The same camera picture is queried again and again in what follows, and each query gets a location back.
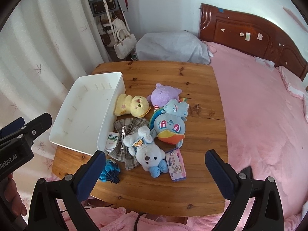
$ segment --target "pink bedsheet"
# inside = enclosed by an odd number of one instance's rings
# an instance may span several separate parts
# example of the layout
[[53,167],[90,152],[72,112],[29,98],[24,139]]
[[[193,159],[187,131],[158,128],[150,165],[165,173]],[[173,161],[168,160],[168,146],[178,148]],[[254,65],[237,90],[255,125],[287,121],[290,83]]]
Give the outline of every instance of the pink bedsheet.
[[[101,231],[132,231],[138,214],[126,213],[125,208],[90,208],[88,215]],[[70,231],[77,231],[70,216],[64,212],[63,218]],[[175,222],[157,222],[140,217],[137,230],[139,231],[193,231],[190,227]]]
[[[211,66],[224,109],[228,162],[237,172],[251,166],[255,179],[275,178],[285,230],[294,230],[308,192],[308,124],[303,101],[286,91],[276,69],[270,71],[237,50],[207,44],[214,53]],[[252,201],[238,230],[251,206]],[[211,230],[220,216],[189,218],[187,225]]]

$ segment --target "plush toy eye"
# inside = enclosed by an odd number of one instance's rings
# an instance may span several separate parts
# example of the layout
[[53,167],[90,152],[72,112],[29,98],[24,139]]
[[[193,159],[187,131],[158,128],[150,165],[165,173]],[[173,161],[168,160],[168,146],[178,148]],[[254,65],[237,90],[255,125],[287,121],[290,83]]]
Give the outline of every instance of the plush toy eye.
[[181,130],[181,126],[179,124],[175,124],[173,126],[173,131],[175,131],[176,133],[178,133]]
[[159,123],[159,128],[165,128],[166,125],[167,125],[167,122],[166,122],[165,120],[163,120],[163,121],[161,121],[161,122]]

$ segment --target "white curtain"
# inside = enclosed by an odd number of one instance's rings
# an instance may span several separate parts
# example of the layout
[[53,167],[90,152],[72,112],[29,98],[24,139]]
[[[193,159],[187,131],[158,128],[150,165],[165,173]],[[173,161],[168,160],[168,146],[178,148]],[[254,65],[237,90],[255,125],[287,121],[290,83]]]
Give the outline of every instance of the white curtain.
[[[22,0],[0,32],[0,128],[48,112],[55,120],[74,81],[110,62],[87,0]],[[47,131],[14,173],[28,212],[36,181],[55,179]]]

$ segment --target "black cable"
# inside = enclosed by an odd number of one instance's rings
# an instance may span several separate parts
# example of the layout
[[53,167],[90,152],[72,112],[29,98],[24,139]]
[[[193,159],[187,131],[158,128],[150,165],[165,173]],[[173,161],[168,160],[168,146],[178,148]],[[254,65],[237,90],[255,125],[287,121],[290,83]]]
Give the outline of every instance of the black cable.
[[137,231],[137,226],[138,226],[138,221],[140,219],[140,216],[144,215],[146,213],[140,213],[135,221],[135,225],[134,225],[134,231]]

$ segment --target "sticker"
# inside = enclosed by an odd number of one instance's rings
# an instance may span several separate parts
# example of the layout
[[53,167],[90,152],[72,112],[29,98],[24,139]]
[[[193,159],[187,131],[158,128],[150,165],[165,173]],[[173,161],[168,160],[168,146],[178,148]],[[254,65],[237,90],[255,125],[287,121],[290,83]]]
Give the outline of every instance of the sticker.
[[173,112],[176,112],[176,111],[177,111],[177,105],[174,104]]
[[262,38],[263,38],[263,35],[261,35],[260,33],[258,33],[257,39],[260,40],[260,41],[262,41]]
[[245,41],[250,41],[250,33],[246,32]]
[[135,143],[133,144],[133,146],[134,146],[134,147],[139,147],[139,146],[141,146],[142,144],[143,144],[143,140],[140,139],[140,140],[138,140],[137,142],[135,142]]

